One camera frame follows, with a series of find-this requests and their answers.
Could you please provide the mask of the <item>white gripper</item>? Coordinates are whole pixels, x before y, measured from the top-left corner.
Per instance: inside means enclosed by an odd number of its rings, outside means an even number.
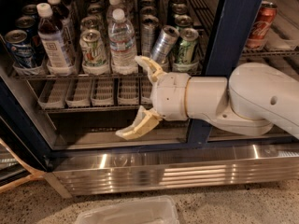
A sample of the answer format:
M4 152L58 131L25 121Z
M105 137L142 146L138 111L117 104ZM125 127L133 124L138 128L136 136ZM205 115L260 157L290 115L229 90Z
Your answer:
M147 71L152 85L151 101L153 108L141 105L135 120L115 134L125 140L133 140L153 130L162 119L167 121L186 120L185 94L190 80L186 73L166 73L163 68L146 56L135 56L139 66Z

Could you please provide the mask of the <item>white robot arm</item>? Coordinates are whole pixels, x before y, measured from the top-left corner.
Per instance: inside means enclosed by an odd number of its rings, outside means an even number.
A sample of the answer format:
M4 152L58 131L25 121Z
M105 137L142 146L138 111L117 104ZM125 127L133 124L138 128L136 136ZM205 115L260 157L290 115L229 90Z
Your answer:
M299 81L263 63L243 63L226 77L166 73L145 56L135 61L148 73L152 108L141 106L134 122L116 135L132 140L161 120L200 119L231 133L257 136L273 126L299 138Z

